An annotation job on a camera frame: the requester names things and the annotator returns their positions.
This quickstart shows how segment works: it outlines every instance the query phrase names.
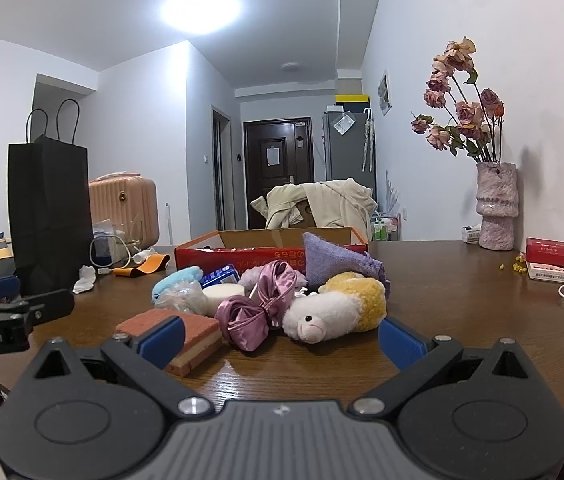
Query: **dark brown door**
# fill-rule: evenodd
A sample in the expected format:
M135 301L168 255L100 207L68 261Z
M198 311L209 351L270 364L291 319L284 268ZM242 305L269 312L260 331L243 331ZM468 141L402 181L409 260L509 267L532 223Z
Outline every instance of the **dark brown door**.
M249 228L264 229L251 201L275 186L313 182L311 118L244 123Z

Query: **metal screw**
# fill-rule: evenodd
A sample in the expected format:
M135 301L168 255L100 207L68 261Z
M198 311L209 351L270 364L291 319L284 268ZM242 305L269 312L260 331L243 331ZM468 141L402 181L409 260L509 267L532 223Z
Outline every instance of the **metal screw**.
M200 415L211 408L211 403L202 397L187 397L178 403L178 409L185 415Z
M384 403L375 397L362 397L353 403L353 409L360 415L377 415L384 410Z

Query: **rose bouquet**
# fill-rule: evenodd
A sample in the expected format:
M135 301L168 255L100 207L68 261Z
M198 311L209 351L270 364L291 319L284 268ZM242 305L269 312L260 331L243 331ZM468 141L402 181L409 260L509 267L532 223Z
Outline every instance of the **rose bouquet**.
M461 43L451 41L442 56L434 57L424 102L431 108L444 108L450 119L446 126L442 126L433 117L413 115L415 120L411 127L417 134L427 134L428 143L437 150L449 149L453 156L459 150L465 150L476 162L499 164L502 161L504 104L493 90L486 88L480 92L478 89L478 73L471 58L474 53L475 44L464 38ZM456 72L468 73L469 79L464 84L475 88L478 102L466 98ZM457 98L451 81L459 93ZM447 96L454 102L455 114L447 106Z

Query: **pink vase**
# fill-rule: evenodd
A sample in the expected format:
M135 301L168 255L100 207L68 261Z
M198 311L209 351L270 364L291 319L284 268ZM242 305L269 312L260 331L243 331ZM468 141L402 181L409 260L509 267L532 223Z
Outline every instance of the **pink vase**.
M515 164L478 162L478 204L482 215L480 245L493 251L513 248L513 219L518 216L518 170Z

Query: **small bottle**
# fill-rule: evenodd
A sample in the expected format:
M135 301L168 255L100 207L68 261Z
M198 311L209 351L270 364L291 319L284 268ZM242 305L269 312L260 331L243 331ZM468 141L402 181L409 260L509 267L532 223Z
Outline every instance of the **small bottle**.
M151 256L152 254L156 254L155 249L153 249L152 247L149 248L149 249L145 249L145 250L140 251L139 253L135 254L133 256L133 261L134 261L134 263L136 263L138 265L143 264L146 261L146 259L149 256Z

